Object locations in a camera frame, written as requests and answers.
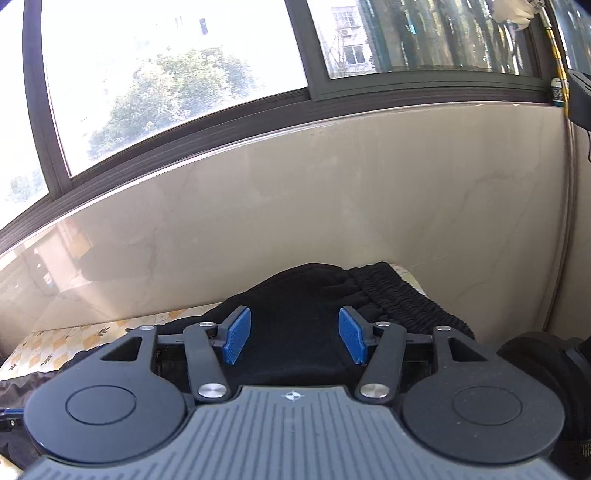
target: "gray ribbed plate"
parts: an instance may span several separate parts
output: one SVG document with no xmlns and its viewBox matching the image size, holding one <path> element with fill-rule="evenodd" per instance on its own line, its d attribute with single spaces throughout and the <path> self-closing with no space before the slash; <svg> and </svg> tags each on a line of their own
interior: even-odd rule
<svg viewBox="0 0 591 480">
<path fill-rule="evenodd" d="M 235 400 L 198 408 L 167 446 L 124 465 L 82 467 L 43 458 L 21 479 L 421 479 L 564 478 L 542 459 L 500 468 L 461 465 L 425 450 L 390 411 L 342 387 L 245 387 Z"/>
</svg>

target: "metal screw head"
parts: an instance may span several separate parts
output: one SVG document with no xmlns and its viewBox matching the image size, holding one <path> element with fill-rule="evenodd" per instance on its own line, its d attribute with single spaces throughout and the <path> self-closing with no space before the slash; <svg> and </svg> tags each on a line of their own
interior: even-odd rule
<svg viewBox="0 0 591 480">
<path fill-rule="evenodd" d="M 367 383 L 359 389 L 359 393 L 368 398 L 384 398 L 390 389 L 381 383 Z"/>
<path fill-rule="evenodd" d="M 228 389 L 221 383 L 206 383 L 199 387 L 197 393 L 205 398 L 221 398 L 227 391 Z"/>
</svg>

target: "marble wall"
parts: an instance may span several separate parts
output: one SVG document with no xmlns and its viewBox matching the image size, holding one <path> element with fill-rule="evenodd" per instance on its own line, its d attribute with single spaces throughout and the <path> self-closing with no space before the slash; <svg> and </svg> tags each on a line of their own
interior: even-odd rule
<svg viewBox="0 0 591 480">
<path fill-rule="evenodd" d="M 577 203 L 573 239 L 549 331 L 561 338 L 591 335 L 591 163 L 589 137 L 575 127 Z"/>
<path fill-rule="evenodd" d="M 550 106 L 399 108 L 276 132 L 133 182 L 2 255 L 0 348 L 220 301 L 306 262 L 380 260 L 497 344 L 534 323 L 563 195 Z"/>
</svg>

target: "yellow pole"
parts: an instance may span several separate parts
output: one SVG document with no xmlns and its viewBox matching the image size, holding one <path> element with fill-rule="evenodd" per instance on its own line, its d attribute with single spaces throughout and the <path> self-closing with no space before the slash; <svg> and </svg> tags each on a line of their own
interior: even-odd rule
<svg viewBox="0 0 591 480">
<path fill-rule="evenodd" d="M 540 17 L 542 18 L 542 24 L 544 25 L 544 29 L 546 30 L 546 35 L 548 35 L 548 39 L 550 39 L 550 44 L 552 45 L 552 54 L 554 59 L 556 60 L 556 68 L 558 69 L 558 78 L 560 79 L 560 84 L 562 85 L 562 96 L 564 98 L 564 116 L 569 116 L 569 84 L 566 80 L 566 72 L 564 71 L 564 64 L 562 63 L 562 56 L 560 55 L 560 50 L 558 49 L 558 44 L 556 43 L 556 38 L 554 37 L 554 31 L 552 30 L 552 23 L 550 23 L 550 18 L 548 17 L 548 13 L 544 7 L 540 9 Z"/>
</svg>

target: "window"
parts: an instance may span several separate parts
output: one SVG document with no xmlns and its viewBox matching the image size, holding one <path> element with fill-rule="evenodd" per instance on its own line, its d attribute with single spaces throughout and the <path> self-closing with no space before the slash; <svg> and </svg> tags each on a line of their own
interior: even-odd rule
<svg viewBox="0 0 591 480">
<path fill-rule="evenodd" d="M 22 11 L 0 11 L 0 228 L 47 194 L 27 110 L 22 73 Z"/>
<path fill-rule="evenodd" d="M 332 79 L 404 70 L 532 75 L 525 32 L 495 22 L 492 0 L 308 0 L 308 5 Z M 355 15 L 361 22 L 347 32 L 347 42 L 338 27 L 350 26 Z M 359 64 L 351 43 L 367 46 L 367 68 L 351 68 Z"/>
<path fill-rule="evenodd" d="M 42 21 L 72 174 L 174 125 L 307 84 L 282 0 L 54 0 Z"/>
<path fill-rule="evenodd" d="M 352 45 L 350 47 L 343 47 L 345 52 L 345 58 L 347 59 L 347 65 L 356 65 L 358 63 L 365 63 L 365 57 L 363 56 L 363 46 Z"/>
<path fill-rule="evenodd" d="M 552 2 L 569 68 L 591 75 L 591 15 L 573 0 Z"/>
<path fill-rule="evenodd" d="M 338 10 L 333 8 L 337 28 L 355 27 L 355 9 Z"/>
</svg>

